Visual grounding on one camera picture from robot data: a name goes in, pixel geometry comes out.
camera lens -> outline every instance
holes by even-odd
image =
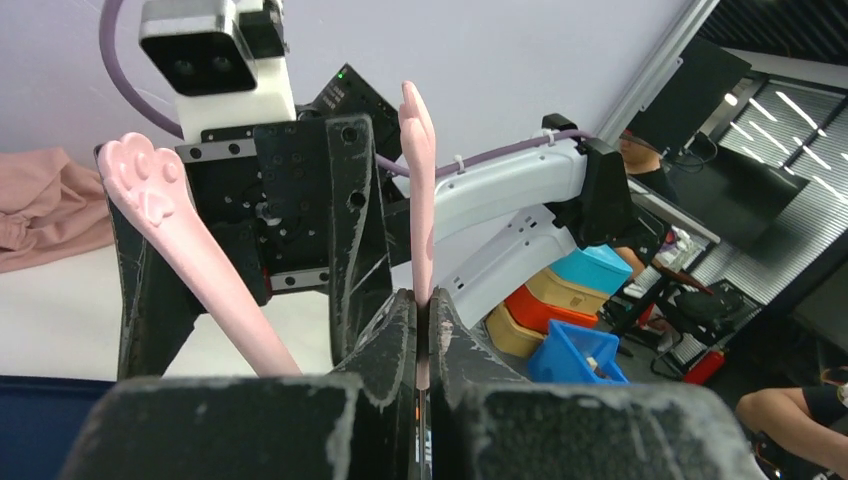
[[[212,66],[215,67],[215,70],[225,73],[233,69],[233,62],[226,57],[215,57],[212,59]]]
[[[177,60],[174,62],[174,70],[180,75],[194,75],[194,65],[185,61],[185,60]]]

stack of storage bins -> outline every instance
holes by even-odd
[[[534,275],[486,319],[499,350],[529,358],[548,334],[550,320],[585,328],[627,281],[632,270],[607,246],[575,250]]]

zip tie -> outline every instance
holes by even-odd
[[[462,155],[454,155],[453,161],[459,164],[459,170],[456,172],[457,175],[462,175],[465,173],[465,160],[462,159]]]

television screen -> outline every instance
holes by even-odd
[[[741,250],[750,248],[808,183],[722,146],[702,170],[673,168],[669,178],[678,206]]]

fire extinguisher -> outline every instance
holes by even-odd
[[[710,350],[692,367],[692,370],[689,370],[689,373],[683,377],[683,381],[703,385],[722,365],[724,365],[724,350],[720,348]]]

